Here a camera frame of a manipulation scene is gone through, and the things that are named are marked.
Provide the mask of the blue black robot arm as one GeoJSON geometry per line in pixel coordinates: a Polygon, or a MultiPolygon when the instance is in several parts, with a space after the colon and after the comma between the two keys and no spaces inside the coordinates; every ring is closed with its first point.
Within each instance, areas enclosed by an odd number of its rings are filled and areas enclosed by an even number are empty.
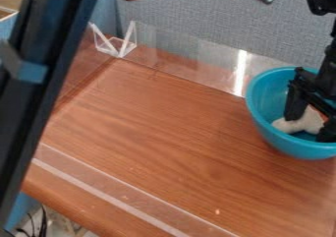
{"type": "Polygon", "coordinates": [[[98,0],[23,0],[0,40],[0,237],[98,0]]]}

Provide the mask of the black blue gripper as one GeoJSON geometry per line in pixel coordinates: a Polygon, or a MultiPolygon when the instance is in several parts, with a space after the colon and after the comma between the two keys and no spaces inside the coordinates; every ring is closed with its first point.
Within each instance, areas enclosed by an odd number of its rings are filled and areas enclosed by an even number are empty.
{"type": "Polygon", "coordinates": [[[336,143],[336,30],[332,31],[332,37],[318,73],[314,74],[302,67],[294,70],[284,110],[287,121],[298,120],[308,105],[331,117],[316,136],[320,143],[336,143]]]}

